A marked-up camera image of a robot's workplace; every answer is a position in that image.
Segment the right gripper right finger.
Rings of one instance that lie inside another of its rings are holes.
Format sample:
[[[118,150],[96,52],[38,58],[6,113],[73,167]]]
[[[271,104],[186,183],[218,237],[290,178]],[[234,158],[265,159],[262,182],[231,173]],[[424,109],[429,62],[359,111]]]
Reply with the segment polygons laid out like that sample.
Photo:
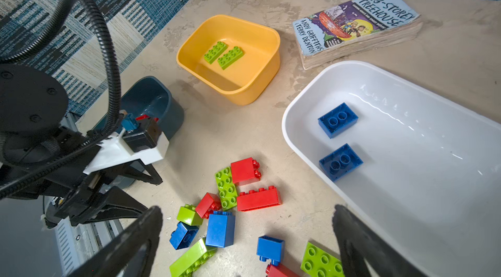
[[[345,276],[424,276],[343,205],[335,205],[332,226]]]

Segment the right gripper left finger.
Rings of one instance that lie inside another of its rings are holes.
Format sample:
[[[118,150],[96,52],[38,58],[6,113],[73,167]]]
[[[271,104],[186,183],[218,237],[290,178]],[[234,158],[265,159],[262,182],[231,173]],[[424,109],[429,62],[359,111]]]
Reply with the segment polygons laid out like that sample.
[[[71,276],[149,276],[163,226],[160,207],[152,206]]]

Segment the small green lego brick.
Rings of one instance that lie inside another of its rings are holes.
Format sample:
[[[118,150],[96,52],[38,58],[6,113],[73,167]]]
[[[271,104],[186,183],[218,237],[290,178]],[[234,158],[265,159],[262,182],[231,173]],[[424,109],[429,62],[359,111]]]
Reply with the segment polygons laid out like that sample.
[[[219,58],[220,55],[226,51],[228,45],[224,42],[217,42],[212,48],[210,48],[204,55],[204,60],[212,64],[215,60]]]

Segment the green long lego brick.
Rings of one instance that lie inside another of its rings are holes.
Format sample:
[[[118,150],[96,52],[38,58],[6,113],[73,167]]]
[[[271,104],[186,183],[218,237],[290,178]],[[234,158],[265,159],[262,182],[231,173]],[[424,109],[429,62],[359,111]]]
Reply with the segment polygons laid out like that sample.
[[[228,52],[224,53],[221,57],[217,59],[217,62],[221,69],[225,70],[230,65],[234,64],[237,60],[239,60],[245,53],[243,52],[241,47],[235,46],[230,49]]]

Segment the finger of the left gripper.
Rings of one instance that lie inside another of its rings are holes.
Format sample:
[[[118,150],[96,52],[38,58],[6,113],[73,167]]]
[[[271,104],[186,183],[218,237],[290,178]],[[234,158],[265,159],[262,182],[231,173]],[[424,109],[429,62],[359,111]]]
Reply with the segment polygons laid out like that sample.
[[[163,179],[158,174],[152,164],[145,164],[142,160],[134,160],[132,162],[122,163],[117,166],[112,166],[99,171],[100,179],[98,184],[112,184],[118,177],[123,176],[133,180],[142,181],[145,183],[159,185],[163,183]]]
[[[146,206],[114,186],[107,193],[93,195],[90,202],[83,205],[83,211],[71,214],[70,223],[72,226],[77,226],[122,218],[138,218],[146,210]]]

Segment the red square lego brick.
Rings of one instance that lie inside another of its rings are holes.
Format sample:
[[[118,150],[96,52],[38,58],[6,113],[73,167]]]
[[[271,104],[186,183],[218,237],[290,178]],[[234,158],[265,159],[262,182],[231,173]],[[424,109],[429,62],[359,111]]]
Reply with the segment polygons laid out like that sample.
[[[259,171],[260,164],[253,158],[247,158],[231,163],[232,180],[236,186],[260,181],[262,174]]]

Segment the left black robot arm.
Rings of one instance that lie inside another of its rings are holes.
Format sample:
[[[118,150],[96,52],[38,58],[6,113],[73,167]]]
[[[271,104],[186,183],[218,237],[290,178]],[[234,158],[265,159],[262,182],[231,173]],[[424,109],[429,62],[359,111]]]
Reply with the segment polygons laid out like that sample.
[[[108,82],[105,125],[86,135],[61,124],[69,106],[62,84],[22,60],[47,47],[75,4],[90,19]],[[1,197],[53,197],[46,224],[65,218],[80,224],[138,218],[145,206],[112,183],[117,176],[158,185],[144,152],[158,145],[158,118],[121,108],[121,81],[112,37],[94,0],[60,0],[42,34],[26,48],[1,57]]]

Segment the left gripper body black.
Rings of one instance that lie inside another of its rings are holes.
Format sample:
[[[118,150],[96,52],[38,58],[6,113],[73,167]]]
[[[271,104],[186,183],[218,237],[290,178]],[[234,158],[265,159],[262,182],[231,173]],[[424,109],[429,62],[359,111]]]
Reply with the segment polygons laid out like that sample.
[[[86,175],[81,172],[83,161],[77,160],[54,171],[43,179],[43,195],[56,199],[44,211],[44,224],[52,229],[69,218],[72,213],[83,211],[83,204],[90,202],[96,193],[107,193],[112,184],[98,184],[99,171]]]

